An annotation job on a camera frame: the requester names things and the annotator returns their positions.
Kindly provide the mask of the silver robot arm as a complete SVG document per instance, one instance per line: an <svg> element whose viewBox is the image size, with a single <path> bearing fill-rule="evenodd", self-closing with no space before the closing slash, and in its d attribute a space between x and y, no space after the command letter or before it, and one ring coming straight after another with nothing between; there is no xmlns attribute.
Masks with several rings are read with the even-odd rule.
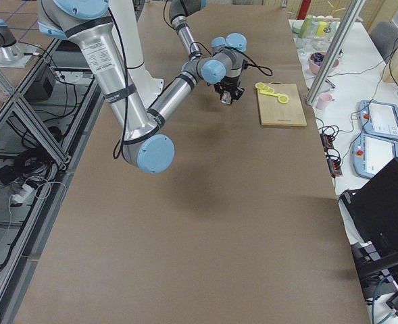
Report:
<svg viewBox="0 0 398 324"><path fill-rule="evenodd" d="M172 1L170 4L171 27L189 55L189 60L183 65L177 78L193 84L201 80L209 84L217 84L223 80L238 82L243 70L242 54L247 49L247 39L239 33L217 37L212 41L212 54L204 57L193 38L187 18L205 6L205 1Z"/></svg>
<svg viewBox="0 0 398 324"><path fill-rule="evenodd" d="M170 27L189 56L173 81L164 84L145 68L131 1L39 1L41 33L76 44L109 103L122 136L115 157L147 173L166 170L173 161L172 140L160 133L194 87L205 81L220 99L231 104L243 89L247 39L239 33L217 37L212 54L204 57L187 18L205 7L204 1L173 1Z"/></svg>

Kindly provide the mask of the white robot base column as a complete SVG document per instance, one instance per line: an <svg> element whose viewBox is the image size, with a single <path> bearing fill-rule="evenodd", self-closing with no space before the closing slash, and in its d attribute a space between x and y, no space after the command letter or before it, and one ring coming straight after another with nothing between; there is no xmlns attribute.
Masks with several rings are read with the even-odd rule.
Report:
<svg viewBox="0 0 398 324"><path fill-rule="evenodd" d="M109 1L109 8L121 35L118 36L116 28L114 28L112 32L114 40L119 51L122 52L120 46L120 39L122 39L128 73L136 86L144 106L148 108L161 94L164 87L164 80L154 78L145 66L133 1Z"/></svg>

